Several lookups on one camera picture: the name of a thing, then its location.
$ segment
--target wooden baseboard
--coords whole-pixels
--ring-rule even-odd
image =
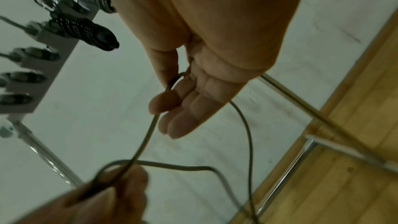
[[[334,91],[332,96],[328,99],[325,105],[320,110],[323,115],[330,116],[338,104],[344,99],[347,92],[351,89],[353,84],[356,82],[361,73],[370,65],[375,55],[382,48],[384,43],[391,36],[395,28],[398,27],[398,10],[391,16],[388,22],[384,25],[366,51],[362,54],[360,59],[356,62],[351,71],[346,75],[344,80],[340,83],[337,89]],[[317,134],[323,136],[324,131],[320,131],[320,125],[313,121],[304,130],[301,137],[299,137],[296,142],[291,146],[291,148],[286,152],[281,161],[276,165],[268,177],[262,182],[262,184],[257,188],[253,195],[254,202],[256,205],[261,204],[267,197],[270,190],[276,185],[280,180],[283,173],[293,162],[295,157],[299,154],[302,147],[305,144],[305,139],[303,138],[306,134]],[[247,220],[247,218],[238,212],[230,221],[230,224],[242,224]]]

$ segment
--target hand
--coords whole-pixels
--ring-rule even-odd
[[[176,48],[187,50],[187,76],[150,102],[168,112],[159,130],[187,135],[272,67],[299,1],[112,0],[164,86],[179,71]]]
[[[104,175],[110,179],[119,169]],[[141,166],[133,166],[114,187],[79,202],[89,184],[71,191],[15,224],[141,224],[146,208],[145,190],[148,174]]]

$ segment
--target metal rod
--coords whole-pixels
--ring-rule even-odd
[[[300,164],[305,160],[308,154],[315,148],[315,146],[316,143],[314,141],[306,142],[299,155],[296,157],[296,159],[293,161],[293,163],[290,165],[290,167],[286,170],[286,172],[282,176],[281,180],[278,182],[278,184],[274,187],[274,189],[270,192],[268,197],[265,199],[265,201],[261,204],[261,206],[257,210],[256,215],[258,217],[261,217],[264,214],[264,212],[269,208],[274,199],[282,191],[286,183],[295,173]]]
[[[366,156],[368,159],[372,159],[373,162],[380,163],[380,165],[384,164],[385,160],[374,153],[372,150],[370,150],[365,144],[363,144],[357,137],[349,133],[347,130],[345,130],[343,127],[340,125],[336,124],[334,121],[332,121],[330,118],[323,116],[317,109],[312,107],[310,104],[308,104],[306,101],[301,99],[299,96],[291,92],[289,89],[284,87],[281,83],[276,81],[274,78],[271,76],[264,74],[259,77],[259,80],[266,84],[267,86],[271,87],[273,90],[277,91],[279,94],[281,94],[283,97],[285,97],[288,101],[296,105],[298,108],[300,108],[303,112],[308,114],[314,119],[317,119],[319,122],[322,123],[322,125],[329,130],[331,130],[334,134],[337,136],[346,139],[349,141],[350,144],[354,148],[356,148],[360,153],[362,153],[364,156]]]
[[[77,188],[84,184],[76,173],[74,173],[64,162],[62,162],[52,151],[50,151],[32,132],[21,122],[12,124],[18,137],[30,146],[56,173],[58,173],[68,184]]]
[[[357,151],[354,148],[348,147],[348,146],[344,146],[342,144],[338,144],[336,142],[332,142],[330,140],[326,140],[317,136],[306,136],[306,138],[309,141],[314,141],[316,144],[321,145],[323,147],[332,149],[334,151],[340,152],[344,155],[347,156],[351,156],[354,158],[357,158],[359,160],[362,160],[366,163],[378,166],[381,169],[393,172],[393,173],[397,173],[398,174],[398,163],[390,161],[390,160],[386,160],[384,164],[380,164],[379,162],[374,162],[372,159],[369,159],[368,157],[366,157],[365,155],[363,155],[362,153],[360,153],[359,151]]]

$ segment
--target wooden floor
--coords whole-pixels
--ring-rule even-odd
[[[363,57],[362,66],[357,66],[337,91],[340,99],[330,110],[330,117],[386,159],[398,162],[397,13]],[[324,129],[318,128],[316,133],[333,139]],[[279,168],[260,186],[255,194],[257,203],[264,199],[302,144],[300,139]],[[261,222],[397,223],[398,175],[317,147],[262,216]],[[245,223],[245,220],[237,215],[232,223]]]

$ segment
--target white wall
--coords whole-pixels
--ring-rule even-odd
[[[32,0],[0,1],[0,14],[18,22],[48,17]],[[302,0],[269,74],[322,107],[397,6],[398,0]],[[110,28],[121,48],[106,53],[79,43],[38,110],[24,121],[84,180],[105,163],[133,155],[151,120],[147,104],[162,91],[143,49],[118,16],[99,13],[95,22]],[[0,30],[1,51],[34,45],[6,24],[0,23]],[[0,62],[0,72],[16,69]],[[256,80],[235,102],[252,128],[257,187],[310,118]],[[143,159],[215,166],[231,181],[240,201],[247,198],[247,140],[230,106],[185,139],[171,141],[155,133]],[[213,174],[148,171],[150,223],[223,224],[236,212]],[[67,190],[16,139],[0,139],[0,174],[0,223]]]

